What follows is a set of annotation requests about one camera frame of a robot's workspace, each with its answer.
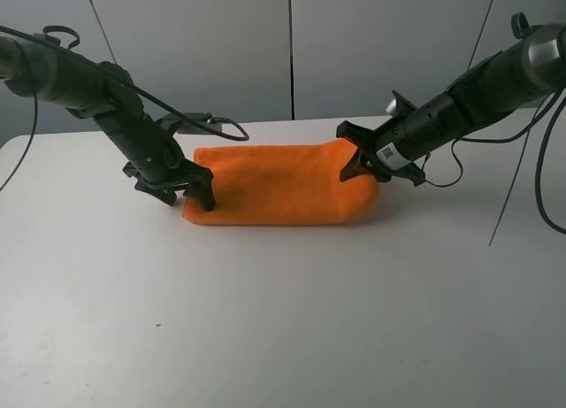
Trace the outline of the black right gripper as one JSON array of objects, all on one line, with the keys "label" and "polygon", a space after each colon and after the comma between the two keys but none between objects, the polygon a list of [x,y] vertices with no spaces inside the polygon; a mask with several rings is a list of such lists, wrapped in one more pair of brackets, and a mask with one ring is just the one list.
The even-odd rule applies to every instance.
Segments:
[{"label": "black right gripper", "polygon": [[356,147],[356,153],[340,171],[341,182],[369,176],[382,183],[393,177],[411,181],[414,186],[425,183],[425,173],[405,158],[392,141],[381,141],[374,129],[344,120],[336,128],[336,137]]}]

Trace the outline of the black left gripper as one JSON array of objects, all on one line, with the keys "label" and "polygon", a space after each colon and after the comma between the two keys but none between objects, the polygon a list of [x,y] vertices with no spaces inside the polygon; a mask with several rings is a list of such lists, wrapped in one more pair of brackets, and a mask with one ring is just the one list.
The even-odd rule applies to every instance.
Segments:
[{"label": "black left gripper", "polygon": [[175,204],[176,193],[183,189],[183,196],[195,200],[205,211],[211,212],[216,206],[212,171],[186,159],[175,168],[161,160],[140,159],[127,162],[122,171],[128,178],[136,179],[135,190],[169,206]]}]

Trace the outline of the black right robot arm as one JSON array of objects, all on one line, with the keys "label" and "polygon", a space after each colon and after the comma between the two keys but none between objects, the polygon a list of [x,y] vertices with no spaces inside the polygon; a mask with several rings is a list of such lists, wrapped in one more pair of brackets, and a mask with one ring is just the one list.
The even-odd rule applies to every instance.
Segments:
[{"label": "black right robot arm", "polygon": [[379,182],[399,177],[419,186],[426,178],[417,160],[564,89],[565,26],[531,26],[521,12],[511,26],[515,45],[478,63],[422,106],[395,93],[386,108],[390,118],[378,128],[342,122],[336,135],[356,152],[340,180],[370,174]]}]

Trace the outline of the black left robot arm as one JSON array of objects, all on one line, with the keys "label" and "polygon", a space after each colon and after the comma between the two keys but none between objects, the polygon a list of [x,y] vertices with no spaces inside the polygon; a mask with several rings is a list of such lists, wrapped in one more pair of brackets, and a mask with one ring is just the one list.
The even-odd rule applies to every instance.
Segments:
[{"label": "black left robot arm", "polygon": [[152,119],[133,90],[129,73],[111,62],[93,63],[63,48],[45,27],[40,34],[1,39],[1,79],[15,95],[63,106],[77,119],[91,119],[126,157],[124,174],[136,190],[172,205],[176,194],[206,211],[215,206],[210,169],[186,159],[174,138],[181,127],[199,127],[209,113]]}]

